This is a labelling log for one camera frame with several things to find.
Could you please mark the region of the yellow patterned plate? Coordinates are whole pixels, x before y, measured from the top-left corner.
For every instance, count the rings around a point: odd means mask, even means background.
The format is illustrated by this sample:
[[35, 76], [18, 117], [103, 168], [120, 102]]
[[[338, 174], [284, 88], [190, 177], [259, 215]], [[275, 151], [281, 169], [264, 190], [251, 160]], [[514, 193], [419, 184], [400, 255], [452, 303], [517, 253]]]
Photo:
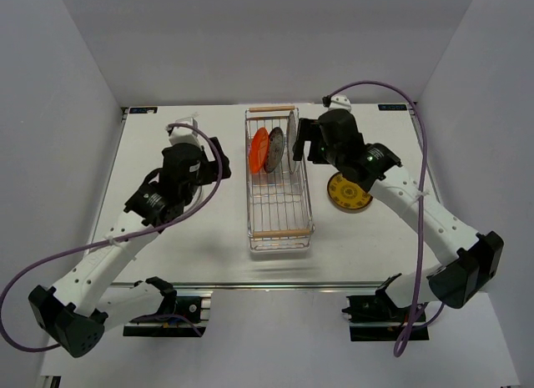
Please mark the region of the yellow patterned plate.
[[327, 195], [330, 202], [340, 211], [358, 213], [367, 209], [373, 197], [358, 184], [345, 179], [341, 172], [333, 174], [327, 183]]

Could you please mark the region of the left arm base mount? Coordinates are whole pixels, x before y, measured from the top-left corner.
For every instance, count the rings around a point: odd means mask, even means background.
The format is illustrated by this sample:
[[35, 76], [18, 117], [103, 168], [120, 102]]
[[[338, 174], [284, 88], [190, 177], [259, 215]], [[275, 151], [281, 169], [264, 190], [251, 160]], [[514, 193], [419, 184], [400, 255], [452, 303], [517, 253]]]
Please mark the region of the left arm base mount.
[[144, 315], [123, 327], [124, 337], [140, 338], [201, 338], [206, 331], [211, 291], [178, 291], [173, 305]]

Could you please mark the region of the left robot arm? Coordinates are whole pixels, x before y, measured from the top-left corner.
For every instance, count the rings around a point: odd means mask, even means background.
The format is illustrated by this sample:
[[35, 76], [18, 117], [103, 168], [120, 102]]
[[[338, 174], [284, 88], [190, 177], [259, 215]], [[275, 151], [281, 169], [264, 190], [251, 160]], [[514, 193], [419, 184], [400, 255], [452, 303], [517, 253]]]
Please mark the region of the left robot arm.
[[101, 247], [51, 287], [39, 285], [29, 294], [38, 325], [73, 358], [86, 355], [119, 325], [177, 315], [177, 292], [159, 277], [141, 280], [119, 295], [106, 293], [139, 252], [208, 203], [193, 203], [199, 188], [218, 188], [231, 175], [218, 139], [201, 131], [195, 118], [180, 118], [166, 131], [170, 145], [162, 151], [161, 167], [149, 172], [126, 201]]

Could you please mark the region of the orange plate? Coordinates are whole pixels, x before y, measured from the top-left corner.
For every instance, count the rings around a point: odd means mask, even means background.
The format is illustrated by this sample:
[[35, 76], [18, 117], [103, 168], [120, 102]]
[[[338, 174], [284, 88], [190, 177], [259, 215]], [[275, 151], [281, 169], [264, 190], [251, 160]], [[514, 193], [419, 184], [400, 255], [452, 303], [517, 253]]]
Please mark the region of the orange plate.
[[257, 174], [264, 166], [270, 148], [270, 134], [265, 127], [259, 128], [250, 144], [249, 171]]

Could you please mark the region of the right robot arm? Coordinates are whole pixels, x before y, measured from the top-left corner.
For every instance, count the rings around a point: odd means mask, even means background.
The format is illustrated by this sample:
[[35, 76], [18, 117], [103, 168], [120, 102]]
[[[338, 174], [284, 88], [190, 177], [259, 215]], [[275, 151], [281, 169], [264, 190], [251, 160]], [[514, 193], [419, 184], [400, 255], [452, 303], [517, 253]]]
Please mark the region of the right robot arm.
[[423, 194], [400, 158], [384, 144], [365, 143], [355, 117], [345, 109], [301, 119], [294, 155], [310, 142], [308, 160], [334, 166], [348, 181], [398, 215], [421, 238], [438, 264], [398, 274], [375, 292], [376, 308], [396, 320], [413, 300], [462, 308], [496, 274], [504, 241], [463, 223], [435, 198]]

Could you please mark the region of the wire dish rack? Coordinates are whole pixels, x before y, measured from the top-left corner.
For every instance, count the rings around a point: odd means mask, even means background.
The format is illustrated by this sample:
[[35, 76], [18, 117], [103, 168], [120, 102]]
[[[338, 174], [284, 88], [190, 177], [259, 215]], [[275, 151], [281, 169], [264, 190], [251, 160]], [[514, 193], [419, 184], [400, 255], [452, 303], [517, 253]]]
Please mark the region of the wire dish rack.
[[[300, 161], [298, 170], [289, 171], [286, 127], [293, 105], [254, 107], [245, 111], [245, 163], [249, 248], [253, 252], [289, 252], [310, 247], [315, 230], [306, 162]], [[281, 127], [285, 136], [285, 150], [274, 172], [262, 168], [257, 174], [249, 171], [249, 149], [259, 128], [270, 133]]]

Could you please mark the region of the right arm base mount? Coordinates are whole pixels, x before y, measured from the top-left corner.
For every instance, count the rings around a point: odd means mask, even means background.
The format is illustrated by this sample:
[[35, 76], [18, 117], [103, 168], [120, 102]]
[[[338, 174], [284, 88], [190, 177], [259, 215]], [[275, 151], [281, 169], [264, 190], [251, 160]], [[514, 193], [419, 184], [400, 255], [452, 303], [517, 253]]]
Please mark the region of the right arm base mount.
[[394, 342], [407, 326], [408, 308], [391, 310], [374, 295], [351, 295], [341, 310], [352, 342]]

